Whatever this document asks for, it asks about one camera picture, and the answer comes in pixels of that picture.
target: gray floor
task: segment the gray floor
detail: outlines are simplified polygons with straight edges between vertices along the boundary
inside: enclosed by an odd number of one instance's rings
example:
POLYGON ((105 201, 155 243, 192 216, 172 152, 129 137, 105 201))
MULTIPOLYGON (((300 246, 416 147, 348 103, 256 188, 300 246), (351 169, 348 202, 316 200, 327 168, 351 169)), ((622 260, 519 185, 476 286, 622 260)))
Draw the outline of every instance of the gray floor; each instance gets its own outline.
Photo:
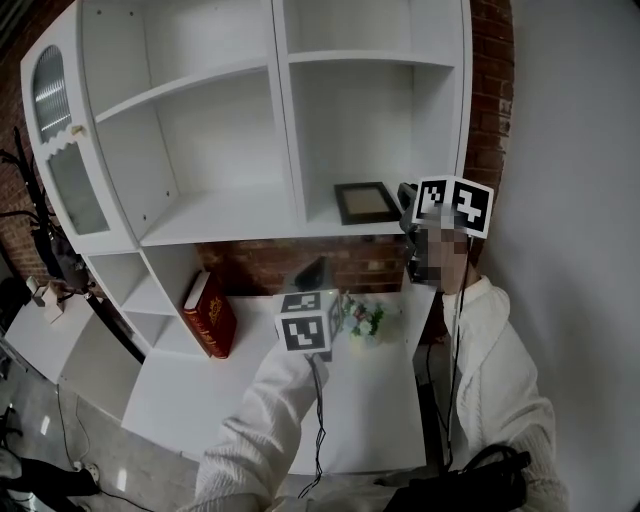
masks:
MULTIPOLYGON (((69 453, 72 460, 77 460, 87 450, 85 435, 75 416, 78 397, 64 389, 60 393, 69 453)), ((55 386, 14 364, 9 380, 0 381, 0 412, 9 404, 18 411, 24 431, 23 438, 10 435, 9 446, 22 457, 69 469, 55 386)), ((198 469, 195 462, 127 432, 82 399, 78 401, 78 416, 90 439, 90 449, 83 461, 99 467, 104 490, 126 496, 155 512, 174 511, 191 500, 198 469)), ((81 501, 95 512, 138 510, 106 495, 81 501)), ((50 510, 38 502, 30 508, 50 510)))

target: cabinet door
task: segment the cabinet door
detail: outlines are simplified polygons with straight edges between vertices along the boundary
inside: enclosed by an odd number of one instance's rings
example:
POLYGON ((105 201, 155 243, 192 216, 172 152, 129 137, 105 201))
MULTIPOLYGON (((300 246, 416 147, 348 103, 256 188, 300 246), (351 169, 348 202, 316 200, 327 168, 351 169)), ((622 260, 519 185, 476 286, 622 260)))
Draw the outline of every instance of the cabinet door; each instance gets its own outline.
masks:
POLYGON ((22 60, 22 97, 42 181, 74 249, 137 247, 107 172, 89 107, 80 49, 80 2, 22 60))

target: person's hand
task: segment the person's hand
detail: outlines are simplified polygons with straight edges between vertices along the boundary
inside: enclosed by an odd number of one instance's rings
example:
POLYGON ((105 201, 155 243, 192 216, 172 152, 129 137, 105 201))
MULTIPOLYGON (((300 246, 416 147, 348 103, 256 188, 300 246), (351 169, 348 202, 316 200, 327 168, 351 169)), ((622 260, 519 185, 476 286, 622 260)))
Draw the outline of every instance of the person's hand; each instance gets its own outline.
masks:
MULTIPOLYGON (((440 271, 440 288, 446 295, 455 295, 462 288, 467 264, 467 235, 454 230, 427 231, 427 262, 440 271)), ((473 265, 469 265, 465 287, 480 280, 473 265)))

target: glass panel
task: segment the glass panel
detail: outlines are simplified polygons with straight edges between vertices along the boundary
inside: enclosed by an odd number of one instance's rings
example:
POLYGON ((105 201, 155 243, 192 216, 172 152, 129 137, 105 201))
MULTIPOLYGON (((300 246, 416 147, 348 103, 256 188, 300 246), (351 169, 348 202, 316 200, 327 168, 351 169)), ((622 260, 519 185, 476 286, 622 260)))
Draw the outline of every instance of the glass panel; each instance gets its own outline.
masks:
POLYGON ((78 145, 71 144, 53 155, 49 168, 76 233, 108 231, 109 225, 89 181, 78 145))
POLYGON ((49 46, 36 64, 33 98, 40 137, 45 143, 71 123, 62 54, 55 46, 49 46))

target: red book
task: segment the red book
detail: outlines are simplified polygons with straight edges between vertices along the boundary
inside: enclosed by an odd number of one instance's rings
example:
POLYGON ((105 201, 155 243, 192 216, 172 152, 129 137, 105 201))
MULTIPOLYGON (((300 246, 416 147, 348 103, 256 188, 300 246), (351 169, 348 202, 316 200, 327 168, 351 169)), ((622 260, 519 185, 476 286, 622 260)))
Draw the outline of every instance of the red book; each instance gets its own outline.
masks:
POLYGON ((211 272, 198 274, 183 311, 204 351, 218 359, 229 357, 236 316, 211 272))

